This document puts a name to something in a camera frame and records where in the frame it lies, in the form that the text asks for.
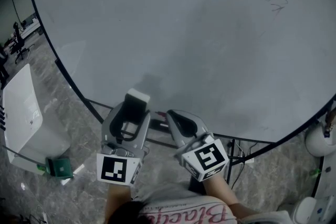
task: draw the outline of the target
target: whiteboard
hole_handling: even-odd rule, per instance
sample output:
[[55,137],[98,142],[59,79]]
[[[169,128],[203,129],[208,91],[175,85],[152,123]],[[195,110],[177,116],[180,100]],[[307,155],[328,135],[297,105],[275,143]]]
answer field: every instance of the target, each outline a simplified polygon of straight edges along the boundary
[[336,0],[35,0],[81,93],[275,142],[336,92]]

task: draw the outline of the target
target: person's right arm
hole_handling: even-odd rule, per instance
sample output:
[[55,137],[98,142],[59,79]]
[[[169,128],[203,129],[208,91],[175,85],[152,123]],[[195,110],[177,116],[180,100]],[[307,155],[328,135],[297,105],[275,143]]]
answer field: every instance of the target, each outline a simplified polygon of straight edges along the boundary
[[237,196],[230,189],[222,175],[217,174],[203,181],[203,185],[208,196],[222,200],[231,209],[233,215],[238,219],[258,214],[239,203]]

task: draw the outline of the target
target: marble floor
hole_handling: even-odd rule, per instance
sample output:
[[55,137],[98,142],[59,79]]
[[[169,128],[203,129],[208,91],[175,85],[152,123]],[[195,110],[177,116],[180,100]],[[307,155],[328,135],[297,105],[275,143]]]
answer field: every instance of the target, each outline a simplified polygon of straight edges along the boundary
[[[50,93],[50,104],[71,137],[71,147],[65,152],[74,172],[71,180],[58,180],[49,175],[37,176],[19,169],[8,161],[7,153],[0,148],[0,198],[2,205],[12,214],[42,218],[41,207],[52,223],[103,223],[108,185],[96,179],[96,153],[100,151],[100,123],[73,92],[54,61],[55,56],[44,35],[30,37],[35,44],[27,59],[14,64],[9,56],[5,68],[10,79],[27,63]],[[109,110],[96,106],[103,118]],[[319,160],[312,157],[304,146],[304,133],[289,142],[254,159],[238,178],[234,191],[240,201],[259,211],[272,211],[285,201],[296,201],[310,196],[315,179],[309,171],[318,167]],[[149,137],[173,144],[168,134],[150,130]],[[3,133],[0,141],[4,143]],[[226,146],[229,141],[223,139]],[[251,142],[242,142],[247,154]],[[189,180],[189,174],[174,160],[174,149],[146,142],[150,153],[132,189],[151,189],[156,185],[180,183]],[[254,152],[265,146],[257,144]],[[239,155],[236,146],[235,155]],[[233,167],[230,185],[237,178],[242,164]]]

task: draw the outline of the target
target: dustpan handle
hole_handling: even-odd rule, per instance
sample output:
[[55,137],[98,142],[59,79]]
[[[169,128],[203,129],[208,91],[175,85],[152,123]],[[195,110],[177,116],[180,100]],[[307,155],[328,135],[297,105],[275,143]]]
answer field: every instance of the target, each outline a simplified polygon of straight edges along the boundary
[[15,152],[15,151],[12,151],[10,148],[6,147],[5,145],[2,145],[2,147],[5,148],[5,149],[7,149],[7,150],[10,151],[10,152],[13,152],[14,154],[16,154],[17,156],[21,157],[22,159],[26,159],[27,161],[30,161],[30,162],[32,162],[32,163],[36,163],[37,165],[40,165],[40,166],[42,166],[42,167],[46,167],[45,164],[43,164],[43,163],[39,163],[39,162],[37,162],[37,161],[35,161],[35,160],[33,160],[33,159],[30,159],[30,158],[28,158],[28,157],[26,157],[26,156],[24,156],[24,155],[21,155],[20,153],[17,153],[17,152]]

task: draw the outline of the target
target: person's arm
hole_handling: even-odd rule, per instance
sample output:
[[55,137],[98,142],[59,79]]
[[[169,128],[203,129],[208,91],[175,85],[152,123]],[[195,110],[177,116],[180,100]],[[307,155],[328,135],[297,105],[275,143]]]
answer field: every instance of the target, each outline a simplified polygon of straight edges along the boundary
[[112,214],[123,204],[131,201],[131,189],[129,186],[110,184],[105,208],[105,223]]
[[231,209],[233,215],[238,219],[258,214],[243,205],[237,199],[235,193],[230,189],[224,178],[220,175],[214,175],[203,181],[203,185],[208,196],[222,200]]

